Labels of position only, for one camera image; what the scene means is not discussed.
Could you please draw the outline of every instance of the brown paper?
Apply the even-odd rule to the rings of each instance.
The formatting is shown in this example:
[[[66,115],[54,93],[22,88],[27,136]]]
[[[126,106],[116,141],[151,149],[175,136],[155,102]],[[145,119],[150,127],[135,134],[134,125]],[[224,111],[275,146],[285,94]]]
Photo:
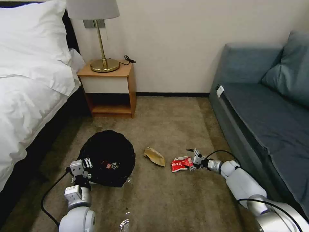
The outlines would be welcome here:
[[[147,147],[144,152],[144,156],[145,157],[147,156],[155,164],[165,167],[164,157],[159,152],[157,152],[155,149],[151,147]]]

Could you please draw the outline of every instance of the wall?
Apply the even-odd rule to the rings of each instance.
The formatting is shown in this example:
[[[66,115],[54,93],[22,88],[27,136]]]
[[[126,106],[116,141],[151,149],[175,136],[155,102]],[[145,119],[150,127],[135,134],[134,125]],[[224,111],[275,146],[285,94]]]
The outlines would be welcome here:
[[[309,31],[308,0],[117,0],[101,29],[107,57],[136,60],[139,92],[209,92],[227,42],[284,43]],[[95,29],[72,20],[86,61],[99,58]]]

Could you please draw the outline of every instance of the nightstand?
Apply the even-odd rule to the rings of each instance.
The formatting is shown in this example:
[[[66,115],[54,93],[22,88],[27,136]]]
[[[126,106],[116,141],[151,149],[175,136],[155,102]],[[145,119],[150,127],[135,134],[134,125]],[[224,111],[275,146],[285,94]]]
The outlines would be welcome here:
[[[77,75],[92,116],[134,117],[136,83],[132,63],[120,64],[119,69],[103,73],[92,71],[89,62]]]

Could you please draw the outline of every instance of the carpet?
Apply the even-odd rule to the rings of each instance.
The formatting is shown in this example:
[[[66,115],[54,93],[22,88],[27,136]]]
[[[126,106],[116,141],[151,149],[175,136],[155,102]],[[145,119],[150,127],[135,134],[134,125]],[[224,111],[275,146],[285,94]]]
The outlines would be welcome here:
[[[78,157],[87,139],[103,130],[124,134],[134,146],[136,165],[122,188],[93,185],[91,209],[96,213],[96,232],[119,231],[120,223],[127,218],[130,232],[256,231],[253,216],[237,204],[222,176],[206,169],[171,172],[175,157],[192,155],[186,149],[197,148],[204,155],[229,149],[208,98],[138,97],[134,119],[72,119],[40,167],[50,182],[31,181],[1,232],[58,231],[41,211],[41,197]],[[166,167],[143,156],[148,146],[165,157]],[[217,156],[232,159],[224,153]],[[68,186],[70,175],[45,200],[45,208],[58,221],[67,213],[63,194]]]

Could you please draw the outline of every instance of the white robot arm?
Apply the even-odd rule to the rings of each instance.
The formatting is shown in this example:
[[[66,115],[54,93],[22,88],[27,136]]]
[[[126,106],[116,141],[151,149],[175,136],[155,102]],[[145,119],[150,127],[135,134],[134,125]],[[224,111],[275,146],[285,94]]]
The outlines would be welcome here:
[[[256,217],[259,232],[305,232],[307,221],[286,203],[267,199],[266,191],[235,161],[206,159],[194,149],[193,167],[221,174],[236,200]]]
[[[87,167],[91,167],[89,159],[85,160]],[[90,210],[91,196],[89,178],[91,174],[85,170],[82,160],[70,165],[74,186],[65,189],[64,196],[68,200],[69,212],[60,222],[59,232],[93,232],[95,213]]]

